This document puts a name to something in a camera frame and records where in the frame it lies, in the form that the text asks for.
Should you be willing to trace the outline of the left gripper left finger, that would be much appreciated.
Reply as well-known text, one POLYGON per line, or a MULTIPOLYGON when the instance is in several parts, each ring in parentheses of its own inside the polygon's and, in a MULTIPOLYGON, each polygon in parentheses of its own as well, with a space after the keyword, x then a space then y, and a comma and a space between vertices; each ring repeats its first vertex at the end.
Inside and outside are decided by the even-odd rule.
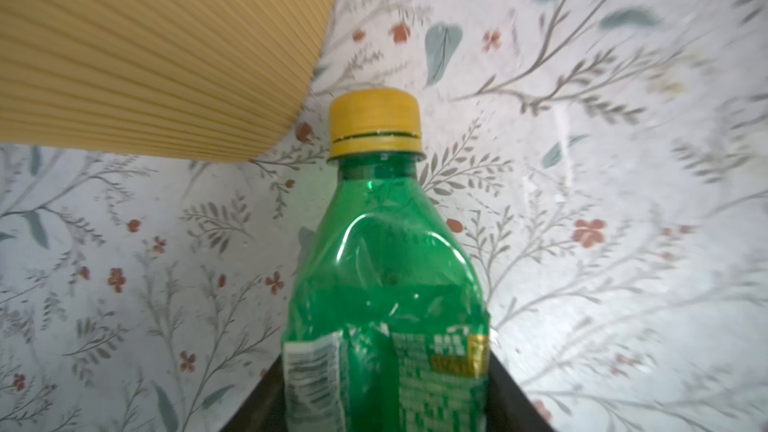
POLYGON ((263 374, 222 432, 286 432, 282 356, 263 374))

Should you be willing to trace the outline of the green plastic bottle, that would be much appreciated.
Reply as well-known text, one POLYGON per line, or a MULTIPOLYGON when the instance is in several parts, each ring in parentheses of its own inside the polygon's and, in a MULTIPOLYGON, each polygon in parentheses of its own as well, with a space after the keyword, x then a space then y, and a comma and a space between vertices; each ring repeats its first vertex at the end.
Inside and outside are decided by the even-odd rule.
POLYGON ((489 314, 470 259, 423 191, 419 106, 330 107, 337 185, 300 266, 282 339, 291 431, 482 431, 489 314))

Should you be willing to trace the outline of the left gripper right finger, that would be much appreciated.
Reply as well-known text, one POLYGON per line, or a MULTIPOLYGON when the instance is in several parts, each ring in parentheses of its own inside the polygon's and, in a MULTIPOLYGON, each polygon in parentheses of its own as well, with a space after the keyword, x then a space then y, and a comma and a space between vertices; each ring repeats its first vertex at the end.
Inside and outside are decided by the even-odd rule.
POLYGON ((494 353, 490 354, 486 430, 491 432, 554 432, 494 353))

